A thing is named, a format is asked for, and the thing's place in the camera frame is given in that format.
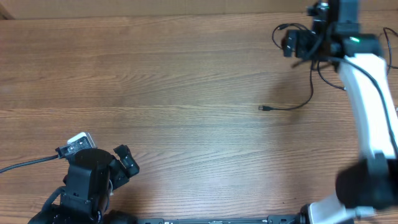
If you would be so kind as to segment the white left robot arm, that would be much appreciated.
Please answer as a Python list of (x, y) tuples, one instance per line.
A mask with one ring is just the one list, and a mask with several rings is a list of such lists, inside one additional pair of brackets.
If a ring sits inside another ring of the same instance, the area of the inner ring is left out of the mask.
[(118, 158), (102, 149), (82, 149), (69, 158), (65, 185), (53, 192), (29, 224), (137, 223), (128, 213), (106, 212), (112, 192), (139, 173), (126, 145), (114, 151)]

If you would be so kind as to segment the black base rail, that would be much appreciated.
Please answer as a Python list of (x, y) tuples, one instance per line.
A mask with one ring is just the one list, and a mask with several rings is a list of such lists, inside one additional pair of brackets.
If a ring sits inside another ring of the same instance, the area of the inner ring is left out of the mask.
[(304, 214), (269, 215), (262, 218), (174, 219), (137, 218), (129, 213), (112, 210), (101, 221), (105, 224), (310, 224)]

